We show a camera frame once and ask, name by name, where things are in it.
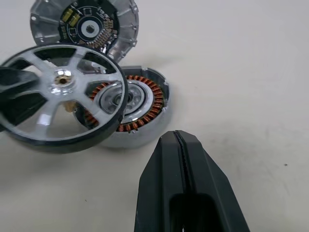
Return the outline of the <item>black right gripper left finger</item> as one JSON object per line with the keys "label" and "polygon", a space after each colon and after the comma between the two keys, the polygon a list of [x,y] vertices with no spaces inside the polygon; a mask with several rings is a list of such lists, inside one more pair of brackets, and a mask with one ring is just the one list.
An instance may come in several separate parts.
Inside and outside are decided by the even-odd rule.
{"label": "black right gripper left finger", "polygon": [[140,180],[134,232],[193,232],[188,144],[193,135],[163,134]]}

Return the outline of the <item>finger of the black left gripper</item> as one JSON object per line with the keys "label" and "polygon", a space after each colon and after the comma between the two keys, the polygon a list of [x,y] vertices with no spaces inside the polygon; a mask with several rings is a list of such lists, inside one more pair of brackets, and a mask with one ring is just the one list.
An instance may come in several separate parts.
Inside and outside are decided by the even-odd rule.
{"label": "finger of the black left gripper", "polygon": [[30,93],[22,96],[0,93],[0,132],[28,132],[27,127],[18,126],[33,117],[46,103],[46,98],[40,93]]}
{"label": "finger of the black left gripper", "polygon": [[0,97],[21,97],[30,94],[50,95],[52,70],[31,71],[0,67]]}

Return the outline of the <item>silver motor lid circuit board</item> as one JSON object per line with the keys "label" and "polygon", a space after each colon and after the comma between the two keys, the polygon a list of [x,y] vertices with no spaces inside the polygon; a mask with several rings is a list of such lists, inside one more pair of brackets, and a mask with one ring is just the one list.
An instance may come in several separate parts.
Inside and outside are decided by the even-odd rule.
{"label": "silver motor lid circuit board", "polygon": [[35,0],[30,28],[37,45],[80,44],[119,62],[137,44],[139,9],[135,0]]}

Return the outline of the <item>silver spoked rotor black rim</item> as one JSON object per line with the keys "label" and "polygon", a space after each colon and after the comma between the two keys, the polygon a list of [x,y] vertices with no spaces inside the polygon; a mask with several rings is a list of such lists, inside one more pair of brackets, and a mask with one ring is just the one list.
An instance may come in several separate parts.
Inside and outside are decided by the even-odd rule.
{"label": "silver spoked rotor black rim", "polygon": [[[40,110],[18,127],[28,132],[4,131],[19,145],[40,152],[65,154],[86,150],[109,138],[123,119],[128,99],[126,76],[119,65],[106,55],[80,45],[51,44],[23,50],[0,67],[31,71],[52,70],[50,95]],[[120,84],[121,99],[114,113],[106,113],[90,89],[102,83]],[[82,107],[98,125],[86,128],[78,120]]]}

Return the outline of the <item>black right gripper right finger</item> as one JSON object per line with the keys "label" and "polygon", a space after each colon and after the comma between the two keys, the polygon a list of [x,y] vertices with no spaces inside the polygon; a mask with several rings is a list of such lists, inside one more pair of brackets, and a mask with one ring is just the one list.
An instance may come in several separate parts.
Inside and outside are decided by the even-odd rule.
{"label": "black right gripper right finger", "polygon": [[174,132],[180,144],[182,194],[174,197],[174,232],[250,232],[224,172],[192,134]]}

